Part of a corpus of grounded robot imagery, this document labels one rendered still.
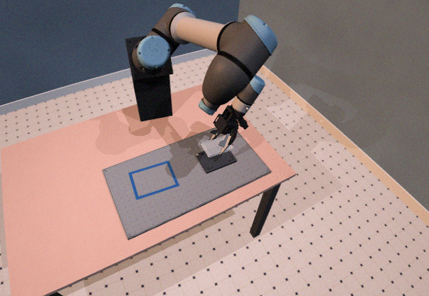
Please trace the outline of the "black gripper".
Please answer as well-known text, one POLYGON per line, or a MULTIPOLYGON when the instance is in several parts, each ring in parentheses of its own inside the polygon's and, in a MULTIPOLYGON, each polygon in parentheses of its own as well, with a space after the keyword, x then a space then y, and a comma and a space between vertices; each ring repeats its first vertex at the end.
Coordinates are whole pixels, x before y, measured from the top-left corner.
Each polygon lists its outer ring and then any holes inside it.
MULTIPOLYGON (((246 113, 245 113, 246 114, 246 113)), ((210 133, 213 134, 212 139, 216 139, 218 135, 224 134, 225 137, 223 140, 220 140, 218 145, 223 147, 221 149, 220 155, 233 143, 237 136, 239 129, 239 122, 237 117, 244 117, 245 114, 236 111, 233 106, 227 105, 226 109, 222 114, 218 114, 213 124, 217 129, 213 129, 210 133), (232 109, 232 110, 231 110, 232 109), (230 135, 229 135, 230 133, 230 135)))

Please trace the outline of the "grey rectangular mat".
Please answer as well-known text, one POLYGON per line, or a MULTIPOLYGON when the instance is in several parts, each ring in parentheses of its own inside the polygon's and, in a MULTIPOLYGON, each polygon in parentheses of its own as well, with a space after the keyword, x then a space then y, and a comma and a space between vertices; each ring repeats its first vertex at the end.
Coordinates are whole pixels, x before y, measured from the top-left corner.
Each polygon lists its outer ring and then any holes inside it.
MULTIPOLYGON (((196 157, 212 128, 103 169, 117 213, 130 240, 271 173, 237 132, 231 144, 237 162, 206 173, 196 157), (179 186, 136 200, 129 172, 169 161, 179 186)), ((176 185, 168 164, 133 173, 138 196, 176 185)))

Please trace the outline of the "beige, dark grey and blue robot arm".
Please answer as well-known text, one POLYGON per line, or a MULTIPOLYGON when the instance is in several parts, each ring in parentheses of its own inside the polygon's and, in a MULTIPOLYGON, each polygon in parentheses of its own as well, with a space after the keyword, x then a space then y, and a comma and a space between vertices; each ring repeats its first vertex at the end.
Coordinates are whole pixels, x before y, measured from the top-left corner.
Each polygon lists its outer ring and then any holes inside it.
POLYGON ((254 15, 242 23, 197 19, 190 8, 175 3, 135 45, 133 63, 143 73, 158 73, 180 44, 189 43, 217 52, 204 77, 199 108, 212 116, 235 98, 233 108, 247 113, 265 86, 256 74, 278 45, 271 28, 254 15))

